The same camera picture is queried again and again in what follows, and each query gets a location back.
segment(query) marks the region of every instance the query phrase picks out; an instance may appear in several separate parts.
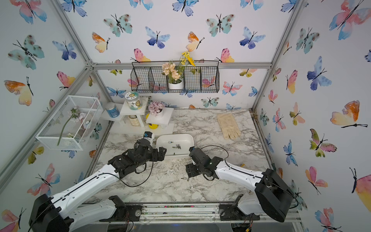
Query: white flower pot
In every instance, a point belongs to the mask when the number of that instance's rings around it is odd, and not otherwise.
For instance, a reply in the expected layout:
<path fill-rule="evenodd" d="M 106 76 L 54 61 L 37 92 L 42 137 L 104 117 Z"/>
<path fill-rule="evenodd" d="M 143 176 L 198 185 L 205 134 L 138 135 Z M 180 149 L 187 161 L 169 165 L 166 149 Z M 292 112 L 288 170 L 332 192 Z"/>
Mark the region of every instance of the white flower pot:
<path fill-rule="evenodd" d="M 169 83 L 169 89 L 184 89 L 184 82 L 180 82 L 178 84 Z"/>
<path fill-rule="evenodd" d="M 164 115 L 164 109 L 162 109 L 160 113 L 157 113 L 155 115 L 155 118 L 162 118 L 163 115 Z"/>

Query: wire basket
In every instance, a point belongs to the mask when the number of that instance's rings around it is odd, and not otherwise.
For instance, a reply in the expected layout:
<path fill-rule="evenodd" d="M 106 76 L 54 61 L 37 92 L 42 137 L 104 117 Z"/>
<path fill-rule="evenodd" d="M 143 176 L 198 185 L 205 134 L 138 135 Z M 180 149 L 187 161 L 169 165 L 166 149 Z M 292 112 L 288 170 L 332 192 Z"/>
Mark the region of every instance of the wire basket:
<path fill-rule="evenodd" d="M 146 66 L 147 63 L 133 62 L 131 90 L 138 93 L 217 93 L 219 92 L 219 62 L 215 65 L 186 66 L 182 74 L 183 89 L 169 89 L 168 77 L 162 74 L 161 65 Z"/>
<path fill-rule="evenodd" d="M 88 142 L 93 131 L 95 131 L 98 120 L 103 113 L 103 108 L 98 98 L 94 97 L 69 95 L 63 102 L 36 138 L 49 149 L 82 151 L 84 144 Z M 68 121 L 71 115 L 69 112 L 73 107 L 77 107 L 80 113 L 86 113 L 86 117 L 78 122 Z M 58 146 L 57 143 L 62 130 L 63 133 Z"/>

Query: flower stem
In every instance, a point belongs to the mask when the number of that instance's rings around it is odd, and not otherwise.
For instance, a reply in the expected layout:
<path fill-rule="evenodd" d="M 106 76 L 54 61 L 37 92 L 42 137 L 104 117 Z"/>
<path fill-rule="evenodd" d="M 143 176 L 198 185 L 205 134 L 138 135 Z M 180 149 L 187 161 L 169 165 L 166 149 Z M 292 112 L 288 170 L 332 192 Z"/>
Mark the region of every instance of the flower stem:
<path fill-rule="evenodd" d="M 62 138 L 62 134 L 63 134 L 63 131 L 65 130 L 65 127 L 67 125 L 67 123 L 69 122 L 69 120 L 73 117 L 74 114 L 71 115 L 71 117 L 67 120 L 67 122 L 64 124 L 63 128 L 62 128 L 62 131 L 60 132 L 60 135 L 59 135 L 59 139 L 58 139 L 58 143 L 57 143 L 57 146 L 59 146 L 59 143 L 60 143 L 60 139 Z"/>

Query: jar lid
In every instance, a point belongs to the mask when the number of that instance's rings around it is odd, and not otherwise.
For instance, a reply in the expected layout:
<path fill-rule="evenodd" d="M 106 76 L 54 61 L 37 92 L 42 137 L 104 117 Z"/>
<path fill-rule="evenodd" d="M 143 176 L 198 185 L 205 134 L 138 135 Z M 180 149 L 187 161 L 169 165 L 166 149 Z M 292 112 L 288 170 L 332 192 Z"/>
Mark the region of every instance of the jar lid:
<path fill-rule="evenodd" d="M 125 94 L 125 99 L 129 101 L 136 101 L 139 98 L 139 93 L 135 91 L 127 92 Z"/>

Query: floor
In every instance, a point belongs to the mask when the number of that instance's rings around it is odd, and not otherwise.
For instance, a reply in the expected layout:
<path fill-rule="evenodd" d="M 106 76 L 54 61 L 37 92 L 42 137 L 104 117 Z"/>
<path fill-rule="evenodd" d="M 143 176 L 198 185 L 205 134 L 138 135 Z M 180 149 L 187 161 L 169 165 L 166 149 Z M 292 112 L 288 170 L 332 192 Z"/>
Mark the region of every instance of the floor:
<path fill-rule="evenodd" d="M 217 114 L 231 112 L 241 130 L 241 136 L 235 140 L 225 140 L 217 122 Z M 262 145 L 248 110 L 212 110 L 212 109 L 175 109 L 172 120 L 175 121 L 174 134 L 190 134 L 196 147 L 207 145 L 222 146 L 229 152 L 229 162 L 244 165 L 251 170 L 265 171 L 269 168 Z M 100 154 L 95 170 L 101 168 L 112 157 L 133 148 L 140 136 L 110 134 Z M 205 148 L 211 158 L 226 157 L 220 148 Z M 234 201 L 247 189 L 226 180 L 207 181 L 199 175 L 187 180 L 185 165 L 190 158 L 164 160 L 154 163 L 149 179 L 138 187 L 126 187 L 120 181 L 107 186 L 91 197 L 87 203 L 97 203 L 110 196 L 118 195 L 124 202 L 199 202 L 199 201 Z M 151 170 L 151 162 L 143 173 L 131 173 L 123 181 L 129 185 L 143 182 Z"/>

